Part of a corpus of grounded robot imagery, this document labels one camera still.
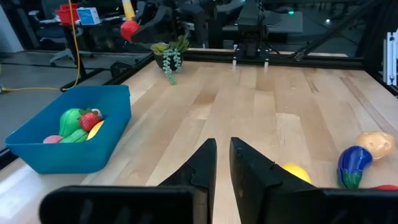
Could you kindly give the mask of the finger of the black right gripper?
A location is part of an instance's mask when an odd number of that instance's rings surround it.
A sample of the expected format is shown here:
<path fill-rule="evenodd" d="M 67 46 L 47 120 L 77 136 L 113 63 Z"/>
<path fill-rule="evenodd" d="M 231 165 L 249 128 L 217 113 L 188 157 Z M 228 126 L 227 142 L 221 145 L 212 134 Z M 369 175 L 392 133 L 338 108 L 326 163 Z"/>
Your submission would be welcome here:
<path fill-rule="evenodd" d="M 170 39 L 168 21 L 170 18 L 169 7 L 144 7 L 139 10 L 135 22 L 143 22 L 138 30 L 131 35 L 132 42 L 154 43 Z"/>

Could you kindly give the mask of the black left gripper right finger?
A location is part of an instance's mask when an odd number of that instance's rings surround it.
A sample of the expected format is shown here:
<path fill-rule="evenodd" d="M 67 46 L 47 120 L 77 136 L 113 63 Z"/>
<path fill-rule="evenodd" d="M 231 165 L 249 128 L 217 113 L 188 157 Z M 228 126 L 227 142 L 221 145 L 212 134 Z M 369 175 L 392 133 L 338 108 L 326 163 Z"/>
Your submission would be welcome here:
<path fill-rule="evenodd" d="M 397 224 L 397 191 L 318 188 L 237 137 L 229 150 L 242 223 Z"/>

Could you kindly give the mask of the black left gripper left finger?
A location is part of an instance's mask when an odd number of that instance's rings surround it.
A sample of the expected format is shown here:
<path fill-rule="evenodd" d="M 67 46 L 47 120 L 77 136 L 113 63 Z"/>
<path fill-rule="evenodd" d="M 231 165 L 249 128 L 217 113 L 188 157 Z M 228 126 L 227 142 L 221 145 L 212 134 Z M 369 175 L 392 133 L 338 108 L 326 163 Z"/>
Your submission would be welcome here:
<path fill-rule="evenodd" d="M 42 223 L 212 222 L 216 141 L 197 151 L 157 186 L 71 185 L 47 194 L 39 207 Z"/>

